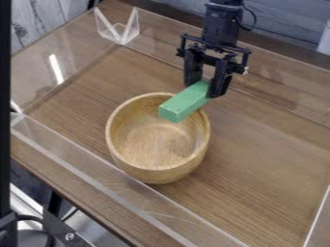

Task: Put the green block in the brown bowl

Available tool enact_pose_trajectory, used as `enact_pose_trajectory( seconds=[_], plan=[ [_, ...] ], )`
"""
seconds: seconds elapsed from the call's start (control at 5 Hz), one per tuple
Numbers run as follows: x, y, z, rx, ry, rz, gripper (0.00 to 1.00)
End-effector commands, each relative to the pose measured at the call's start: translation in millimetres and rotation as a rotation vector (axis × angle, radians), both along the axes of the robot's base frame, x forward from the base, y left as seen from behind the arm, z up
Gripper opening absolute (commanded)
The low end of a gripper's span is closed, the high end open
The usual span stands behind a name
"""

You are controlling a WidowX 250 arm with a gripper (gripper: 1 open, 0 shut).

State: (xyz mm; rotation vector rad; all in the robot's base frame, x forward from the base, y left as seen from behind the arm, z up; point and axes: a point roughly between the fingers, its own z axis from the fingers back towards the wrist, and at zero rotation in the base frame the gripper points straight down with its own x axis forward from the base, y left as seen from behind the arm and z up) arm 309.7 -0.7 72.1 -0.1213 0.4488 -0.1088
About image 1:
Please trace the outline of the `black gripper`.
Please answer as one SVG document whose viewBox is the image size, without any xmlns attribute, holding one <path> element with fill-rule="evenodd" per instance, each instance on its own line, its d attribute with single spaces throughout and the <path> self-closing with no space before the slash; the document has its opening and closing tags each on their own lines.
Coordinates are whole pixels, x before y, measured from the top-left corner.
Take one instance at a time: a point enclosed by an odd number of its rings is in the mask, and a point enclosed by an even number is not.
<svg viewBox="0 0 330 247">
<path fill-rule="evenodd" d="M 206 13 L 202 34 L 180 36 L 176 55 L 184 59 L 184 85 L 190 87 L 202 79 L 202 67 L 215 67 L 207 89 L 207 97 L 216 98 L 227 93 L 232 73 L 247 73 L 251 51 L 238 46 L 238 33 L 250 31 L 242 24 L 243 12 L 251 11 L 242 1 L 210 1 L 204 4 Z"/>
</svg>

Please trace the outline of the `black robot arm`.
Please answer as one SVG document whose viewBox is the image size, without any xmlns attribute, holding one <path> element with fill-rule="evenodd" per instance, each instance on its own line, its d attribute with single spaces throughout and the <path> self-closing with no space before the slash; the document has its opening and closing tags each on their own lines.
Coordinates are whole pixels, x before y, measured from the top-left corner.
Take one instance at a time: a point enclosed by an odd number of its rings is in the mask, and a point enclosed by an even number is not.
<svg viewBox="0 0 330 247">
<path fill-rule="evenodd" d="M 203 66 L 215 68 L 207 84 L 206 97 L 216 98 L 227 93 L 234 74 L 247 73 L 251 50 L 238 46 L 239 30 L 250 31 L 242 24 L 243 11 L 250 11 L 243 0 L 210 0 L 206 4 L 202 34 L 180 35 L 176 56 L 184 61 L 184 86 L 202 80 Z"/>
</svg>

